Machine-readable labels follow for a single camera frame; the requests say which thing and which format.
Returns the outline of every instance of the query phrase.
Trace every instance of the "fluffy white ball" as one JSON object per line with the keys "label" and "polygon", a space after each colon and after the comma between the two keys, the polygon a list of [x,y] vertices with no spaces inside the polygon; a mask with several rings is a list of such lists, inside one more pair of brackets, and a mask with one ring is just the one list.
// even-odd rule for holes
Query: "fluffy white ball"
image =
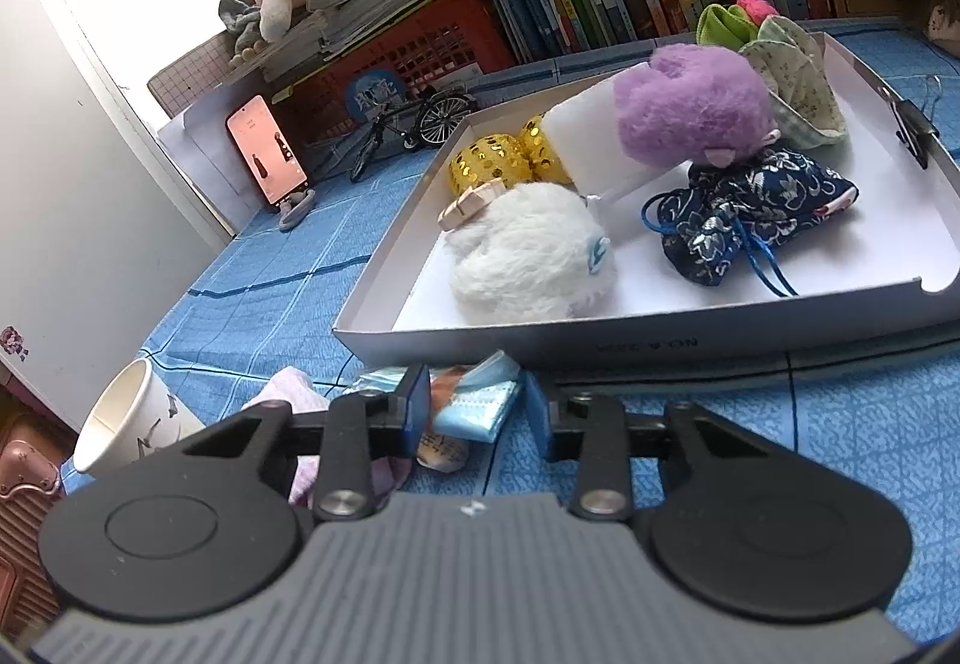
{"label": "fluffy white ball", "polygon": [[613,286],[613,249],[577,194],[517,185],[445,236],[450,286],[474,325],[562,320]]}

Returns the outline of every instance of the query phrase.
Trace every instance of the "cup rim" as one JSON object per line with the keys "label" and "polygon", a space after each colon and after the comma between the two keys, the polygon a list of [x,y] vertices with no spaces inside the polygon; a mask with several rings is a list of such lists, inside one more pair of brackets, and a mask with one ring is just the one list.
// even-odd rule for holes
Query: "cup rim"
{"label": "cup rim", "polygon": [[[133,417],[133,413],[136,411],[136,403],[143,399],[147,391],[147,386],[150,384],[150,379],[152,378],[152,375],[154,375],[154,364],[150,363],[150,359],[147,359],[147,357],[138,357],[138,359],[133,359],[119,372],[117,372],[116,376],[110,380],[109,385],[104,388],[104,392],[100,394],[96,404],[93,405],[93,408],[90,410],[88,415],[86,415],[85,420],[83,420],[83,427],[80,428],[80,434],[77,434],[77,444],[73,449],[73,468],[80,472],[80,474],[86,474],[90,470],[90,467],[92,467],[93,464],[95,464],[100,458],[102,458],[102,456],[104,456],[104,453],[107,452],[107,448],[109,448],[110,444],[107,442],[106,446],[99,448],[99,450],[96,452],[93,452],[93,448],[88,448],[85,444],[85,439],[83,439],[83,432],[86,431],[86,425],[94,419],[97,413],[97,408],[104,402],[104,399],[107,397],[107,394],[113,388],[114,384],[117,384],[117,381],[119,381],[121,377],[123,377],[130,371],[131,368],[138,364],[144,364],[146,366],[143,378],[140,380],[140,385],[136,389],[136,395],[133,396],[133,402],[131,402],[131,405],[124,414],[123,420],[120,421],[120,425],[117,427],[116,433],[120,434],[120,432],[126,428],[131,417]],[[93,453],[93,455],[88,458],[88,456],[84,455],[85,452]]]}

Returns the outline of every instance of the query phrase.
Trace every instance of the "brown leather item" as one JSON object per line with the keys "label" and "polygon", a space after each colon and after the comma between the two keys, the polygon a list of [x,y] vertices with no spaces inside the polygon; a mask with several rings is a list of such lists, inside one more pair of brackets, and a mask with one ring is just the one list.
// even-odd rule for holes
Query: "brown leather item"
{"label": "brown leather item", "polygon": [[37,533],[62,496],[64,450],[40,418],[15,411],[0,423],[0,632],[16,639],[58,611],[40,566]]}

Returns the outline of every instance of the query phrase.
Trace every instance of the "purple plush toy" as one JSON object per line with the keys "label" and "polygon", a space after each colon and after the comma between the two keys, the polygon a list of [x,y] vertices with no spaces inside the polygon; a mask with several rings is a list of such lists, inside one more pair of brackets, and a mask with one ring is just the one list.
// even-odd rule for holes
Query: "purple plush toy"
{"label": "purple plush toy", "polygon": [[724,169],[779,138],[766,83],[731,49],[671,44],[613,77],[620,143],[647,166]]}

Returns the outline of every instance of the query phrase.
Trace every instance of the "blue plastic packet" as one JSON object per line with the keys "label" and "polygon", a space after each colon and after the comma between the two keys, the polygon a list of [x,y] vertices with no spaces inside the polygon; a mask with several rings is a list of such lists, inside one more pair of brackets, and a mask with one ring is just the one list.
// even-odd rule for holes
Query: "blue plastic packet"
{"label": "blue plastic packet", "polygon": [[[393,390],[405,371],[401,366],[376,369],[361,375],[352,390]],[[447,371],[430,369],[430,378]],[[496,442],[521,387],[520,364],[497,350],[462,376],[448,405],[434,415],[432,431],[474,442]]]}

